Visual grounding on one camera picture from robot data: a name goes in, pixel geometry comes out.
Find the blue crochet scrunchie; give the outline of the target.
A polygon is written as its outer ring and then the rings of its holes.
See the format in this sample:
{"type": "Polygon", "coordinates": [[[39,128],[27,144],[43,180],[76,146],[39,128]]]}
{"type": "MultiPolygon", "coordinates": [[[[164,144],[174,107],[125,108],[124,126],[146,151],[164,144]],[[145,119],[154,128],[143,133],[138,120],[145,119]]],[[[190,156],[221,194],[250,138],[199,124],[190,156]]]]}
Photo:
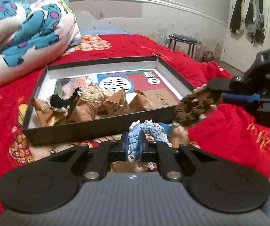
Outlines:
{"type": "Polygon", "coordinates": [[[169,142],[168,135],[164,133],[164,123],[153,122],[153,120],[140,120],[133,122],[129,127],[128,133],[128,155],[127,160],[134,163],[136,160],[141,160],[143,155],[143,143],[147,135],[152,138],[152,141],[161,141],[169,147],[172,144],[169,142]]]}

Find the brown crochet scrunchie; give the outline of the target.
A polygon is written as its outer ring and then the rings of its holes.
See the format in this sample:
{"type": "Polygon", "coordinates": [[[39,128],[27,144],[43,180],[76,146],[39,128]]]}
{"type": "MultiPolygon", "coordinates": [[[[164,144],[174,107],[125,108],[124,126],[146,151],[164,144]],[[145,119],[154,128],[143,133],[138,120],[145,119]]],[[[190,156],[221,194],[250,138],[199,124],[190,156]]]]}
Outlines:
{"type": "Polygon", "coordinates": [[[193,90],[192,93],[183,97],[174,109],[174,120],[183,127],[198,124],[210,111],[217,108],[221,101],[221,93],[209,90],[207,84],[203,84],[193,90]]]}

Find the brown triangular snack packet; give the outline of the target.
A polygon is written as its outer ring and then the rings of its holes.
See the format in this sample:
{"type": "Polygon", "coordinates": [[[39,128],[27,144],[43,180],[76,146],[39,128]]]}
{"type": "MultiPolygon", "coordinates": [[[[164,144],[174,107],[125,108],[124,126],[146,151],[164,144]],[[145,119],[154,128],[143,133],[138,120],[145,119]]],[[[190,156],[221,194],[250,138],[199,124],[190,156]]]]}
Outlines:
{"type": "Polygon", "coordinates": [[[48,98],[46,101],[33,98],[31,99],[31,104],[35,108],[35,112],[42,127],[54,126],[67,116],[67,109],[64,107],[53,107],[51,105],[50,98],[48,98]]]}
{"type": "Polygon", "coordinates": [[[155,109],[149,99],[139,90],[134,90],[134,98],[128,104],[126,114],[155,109]]]}
{"type": "Polygon", "coordinates": [[[88,100],[80,97],[74,110],[68,117],[71,122],[83,122],[93,120],[96,117],[96,109],[88,100]]]}
{"type": "Polygon", "coordinates": [[[126,92],[121,89],[104,100],[100,105],[100,110],[105,111],[109,116],[118,116],[126,113],[127,106],[126,92]]]}

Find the cream crochet scrunchie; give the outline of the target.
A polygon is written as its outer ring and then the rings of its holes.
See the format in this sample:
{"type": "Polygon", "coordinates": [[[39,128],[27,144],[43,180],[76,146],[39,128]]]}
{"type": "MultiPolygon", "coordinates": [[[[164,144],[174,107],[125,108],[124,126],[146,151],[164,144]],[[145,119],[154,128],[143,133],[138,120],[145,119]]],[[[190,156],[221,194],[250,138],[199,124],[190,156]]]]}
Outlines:
{"type": "Polygon", "coordinates": [[[88,85],[86,88],[80,88],[78,95],[89,101],[93,106],[98,107],[104,100],[112,96],[113,90],[104,90],[97,85],[88,85]]]}

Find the black lace scrunchie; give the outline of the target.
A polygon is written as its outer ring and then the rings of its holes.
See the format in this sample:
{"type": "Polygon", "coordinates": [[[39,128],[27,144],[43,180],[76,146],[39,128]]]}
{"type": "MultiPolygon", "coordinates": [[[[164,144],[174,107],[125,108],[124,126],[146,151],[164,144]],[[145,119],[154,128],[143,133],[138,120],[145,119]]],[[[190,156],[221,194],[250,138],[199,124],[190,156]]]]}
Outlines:
{"type": "Polygon", "coordinates": [[[78,99],[80,98],[78,95],[79,89],[80,87],[76,88],[68,99],[63,99],[58,94],[53,94],[45,103],[41,105],[42,112],[46,114],[52,110],[68,116],[73,111],[78,99]]]}

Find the blue binder clip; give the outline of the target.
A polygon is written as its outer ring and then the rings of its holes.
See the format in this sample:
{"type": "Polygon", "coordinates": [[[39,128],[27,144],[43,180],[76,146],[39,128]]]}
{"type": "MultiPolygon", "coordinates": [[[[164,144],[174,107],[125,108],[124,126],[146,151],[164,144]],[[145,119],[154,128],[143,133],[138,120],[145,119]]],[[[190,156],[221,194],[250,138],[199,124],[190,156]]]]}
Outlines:
{"type": "Polygon", "coordinates": [[[163,125],[164,133],[167,135],[171,135],[177,130],[178,127],[179,127],[179,123],[177,122],[174,122],[171,124],[164,124],[163,125]]]}

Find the white door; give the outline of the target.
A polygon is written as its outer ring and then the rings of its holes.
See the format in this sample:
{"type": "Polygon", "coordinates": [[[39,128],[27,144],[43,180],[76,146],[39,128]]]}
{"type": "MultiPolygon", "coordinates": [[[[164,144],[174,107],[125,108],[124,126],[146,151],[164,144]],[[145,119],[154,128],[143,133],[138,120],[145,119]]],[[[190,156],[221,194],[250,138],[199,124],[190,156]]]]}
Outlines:
{"type": "Polygon", "coordinates": [[[221,61],[245,72],[270,49],[270,0],[230,0],[221,61]]]}

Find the patterned ball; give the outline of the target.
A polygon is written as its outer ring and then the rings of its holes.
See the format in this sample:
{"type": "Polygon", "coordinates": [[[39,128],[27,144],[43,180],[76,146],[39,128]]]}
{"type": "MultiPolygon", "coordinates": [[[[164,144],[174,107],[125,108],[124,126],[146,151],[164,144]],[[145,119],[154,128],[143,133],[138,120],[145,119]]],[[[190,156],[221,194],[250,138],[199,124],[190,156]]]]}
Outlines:
{"type": "Polygon", "coordinates": [[[202,62],[211,62],[215,60],[215,55],[211,51],[205,51],[202,55],[202,62]]]}

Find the dark clothes hanging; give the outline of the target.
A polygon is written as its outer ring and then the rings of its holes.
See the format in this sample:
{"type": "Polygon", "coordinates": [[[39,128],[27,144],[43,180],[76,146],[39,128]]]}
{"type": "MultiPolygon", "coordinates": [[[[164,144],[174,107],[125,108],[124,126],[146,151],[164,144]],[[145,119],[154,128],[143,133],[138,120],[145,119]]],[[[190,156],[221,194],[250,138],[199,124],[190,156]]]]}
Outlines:
{"type": "Polygon", "coordinates": [[[230,19],[230,32],[246,35],[251,44],[263,44],[265,39],[265,18],[263,0],[236,0],[230,19]]]}

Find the blue round stool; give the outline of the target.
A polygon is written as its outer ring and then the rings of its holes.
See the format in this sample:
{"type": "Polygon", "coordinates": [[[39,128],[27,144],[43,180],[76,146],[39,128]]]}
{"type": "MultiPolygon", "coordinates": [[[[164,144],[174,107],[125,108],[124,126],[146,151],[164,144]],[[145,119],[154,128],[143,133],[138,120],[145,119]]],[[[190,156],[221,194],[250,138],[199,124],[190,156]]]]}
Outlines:
{"type": "Polygon", "coordinates": [[[169,46],[168,48],[171,48],[172,43],[173,44],[173,51],[175,51],[176,45],[177,43],[183,43],[183,44],[187,44],[188,47],[188,51],[187,54],[193,58],[194,57],[194,51],[195,51],[195,46],[198,44],[198,40],[188,37],[188,36],[184,36],[184,35],[179,35],[179,34],[170,34],[169,35],[169,46]]]}

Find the black shallow box tray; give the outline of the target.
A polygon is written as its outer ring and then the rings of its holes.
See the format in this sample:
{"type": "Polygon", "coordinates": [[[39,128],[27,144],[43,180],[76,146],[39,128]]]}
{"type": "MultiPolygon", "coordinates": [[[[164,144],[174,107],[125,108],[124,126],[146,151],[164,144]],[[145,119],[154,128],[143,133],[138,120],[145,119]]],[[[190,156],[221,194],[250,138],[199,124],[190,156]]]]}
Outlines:
{"type": "Polygon", "coordinates": [[[34,146],[120,134],[137,120],[171,123],[193,86],[157,57],[124,57],[48,66],[22,131],[34,146]]]}

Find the monster cartoon white comforter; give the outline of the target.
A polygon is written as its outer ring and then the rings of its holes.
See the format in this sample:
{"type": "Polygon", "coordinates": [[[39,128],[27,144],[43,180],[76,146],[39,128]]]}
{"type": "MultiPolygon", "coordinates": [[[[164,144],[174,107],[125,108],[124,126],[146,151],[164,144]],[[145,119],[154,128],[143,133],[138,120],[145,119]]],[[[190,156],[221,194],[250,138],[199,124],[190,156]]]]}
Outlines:
{"type": "Polygon", "coordinates": [[[0,86],[46,66],[80,37],[64,0],[0,0],[0,86]]]}

